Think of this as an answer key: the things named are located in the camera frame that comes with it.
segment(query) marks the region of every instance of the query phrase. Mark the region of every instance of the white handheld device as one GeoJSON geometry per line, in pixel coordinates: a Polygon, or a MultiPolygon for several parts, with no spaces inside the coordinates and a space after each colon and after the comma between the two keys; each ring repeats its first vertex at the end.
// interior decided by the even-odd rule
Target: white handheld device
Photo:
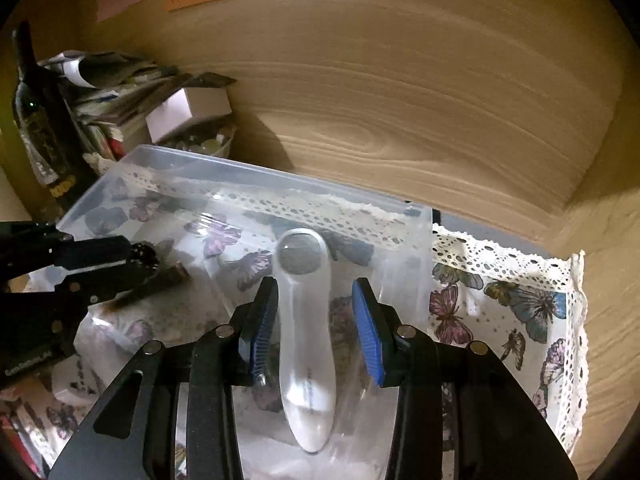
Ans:
{"type": "Polygon", "coordinates": [[[334,424],[335,365],[329,335],[329,251],[311,229],[285,232],[276,244],[280,391],[289,427],[309,453],[322,449],[334,424]]]}

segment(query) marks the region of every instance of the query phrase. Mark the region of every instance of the butterfly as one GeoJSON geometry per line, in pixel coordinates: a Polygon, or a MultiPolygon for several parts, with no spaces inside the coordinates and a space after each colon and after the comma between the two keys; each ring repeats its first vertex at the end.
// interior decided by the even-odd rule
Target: butterfly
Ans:
{"type": "Polygon", "coordinates": [[[329,303],[329,332],[334,347],[351,347],[358,340],[358,327],[353,318],[351,296],[333,298],[329,303]]]}
{"type": "Polygon", "coordinates": [[[84,216],[84,223],[95,236],[106,236],[126,221],[127,215],[121,207],[97,207],[84,216]]]}
{"type": "Polygon", "coordinates": [[[142,346],[154,338],[154,331],[148,321],[139,319],[131,323],[124,335],[136,346],[142,346]]]}
{"type": "Polygon", "coordinates": [[[474,338],[471,330],[455,315],[458,311],[457,302],[457,285],[449,285],[441,292],[434,290],[429,298],[429,312],[435,314],[440,322],[436,328],[436,337],[445,344],[455,341],[463,345],[470,343],[474,338]]]}
{"type": "Polygon", "coordinates": [[[518,288],[517,283],[511,282],[491,282],[484,288],[484,293],[492,300],[497,300],[502,306],[509,306],[511,303],[511,292],[518,288]]]}
{"type": "Polygon", "coordinates": [[[519,286],[510,291],[509,306],[518,320],[525,324],[533,341],[546,343],[549,322],[566,319],[566,301],[562,292],[551,292],[531,286],[519,286]]]}
{"type": "Polygon", "coordinates": [[[272,255],[267,250],[247,253],[239,260],[228,262],[227,268],[238,272],[236,285],[240,292],[249,290],[263,277],[271,274],[272,255]]]}
{"type": "Polygon", "coordinates": [[[373,256],[373,245],[367,244],[357,238],[341,235],[329,229],[316,229],[307,224],[253,211],[247,211],[244,215],[257,220],[263,225],[268,225],[276,238],[280,238],[282,234],[290,229],[299,227],[313,229],[322,237],[324,243],[326,243],[334,262],[338,261],[338,253],[341,253],[342,256],[350,262],[366,267],[369,265],[371,257],[373,256]]]}
{"type": "Polygon", "coordinates": [[[502,357],[500,357],[500,361],[504,361],[507,356],[511,352],[513,352],[513,354],[516,356],[516,370],[520,371],[520,369],[522,368],[522,360],[524,359],[525,347],[526,341],[524,339],[524,336],[522,335],[522,332],[514,328],[509,333],[507,342],[502,345],[502,348],[504,348],[504,352],[502,353],[502,357]]]}
{"type": "Polygon", "coordinates": [[[548,406],[548,387],[546,384],[540,384],[540,387],[533,394],[532,401],[535,407],[544,418],[546,418],[546,407],[548,406]]]}
{"type": "Polygon", "coordinates": [[[178,209],[183,209],[183,201],[175,196],[161,195],[158,203],[158,211],[161,213],[175,213],[178,209]]]}
{"type": "Polygon", "coordinates": [[[127,187],[127,184],[124,182],[124,179],[121,176],[116,178],[113,185],[110,186],[110,192],[111,192],[111,199],[114,202],[121,202],[122,200],[128,200],[130,197],[129,188],[127,187]]]}
{"type": "Polygon", "coordinates": [[[562,377],[564,373],[564,343],[564,339],[560,338],[546,351],[546,358],[540,370],[540,384],[551,384],[562,377]]]}
{"type": "Polygon", "coordinates": [[[55,426],[56,433],[62,440],[67,440],[78,430],[73,406],[63,403],[59,410],[49,406],[46,412],[49,422],[55,426]]]}
{"type": "Polygon", "coordinates": [[[242,229],[226,223],[226,216],[203,213],[196,221],[184,226],[185,230],[195,235],[206,235],[204,241],[204,257],[220,256],[225,248],[238,243],[242,229]]]}
{"type": "Polygon", "coordinates": [[[466,270],[455,269],[445,264],[435,264],[431,272],[433,277],[443,285],[453,285],[461,282],[467,288],[480,290],[484,283],[479,274],[466,272],[466,270]]]}
{"type": "Polygon", "coordinates": [[[139,222],[148,222],[150,214],[148,211],[149,201],[146,197],[138,196],[133,201],[134,206],[129,209],[129,218],[139,222]]]}

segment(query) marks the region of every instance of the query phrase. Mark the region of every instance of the wooden table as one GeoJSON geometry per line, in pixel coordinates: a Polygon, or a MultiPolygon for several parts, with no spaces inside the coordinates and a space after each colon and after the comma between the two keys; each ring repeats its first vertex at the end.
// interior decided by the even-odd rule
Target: wooden table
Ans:
{"type": "Polygon", "coordinates": [[[12,124],[10,30],[36,55],[122,49],[238,79],[232,156],[427,202],[585,249],[589,407],[582,477],[640,400],[640,56],[607,0],[22,0],[0,38],[0,160],[43,194],[12,124]]]}

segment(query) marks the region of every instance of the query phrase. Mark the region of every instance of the white box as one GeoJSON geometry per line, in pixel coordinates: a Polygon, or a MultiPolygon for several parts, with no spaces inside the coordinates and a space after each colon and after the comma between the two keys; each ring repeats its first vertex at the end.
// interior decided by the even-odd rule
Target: white box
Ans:
{"type": "Polygon", "coordinates": [[[224,88],[182,88],[146,116],[153,142],[201,121],[231,113],[224,88]]]}

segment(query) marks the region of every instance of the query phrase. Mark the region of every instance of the wine bottle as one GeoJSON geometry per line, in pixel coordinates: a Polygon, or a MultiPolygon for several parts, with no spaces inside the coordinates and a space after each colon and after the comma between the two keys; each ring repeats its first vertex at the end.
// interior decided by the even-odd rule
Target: wine bottle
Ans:
{"type": "Polygon", "coordinates": [[[76,124],[60,93],[58,77],[36,62],[28,22],[14,30],[19,83],[14,94],[14,120],[40,184],[58,204],[60,214],[96,180],[82,158],[76,124]]]}

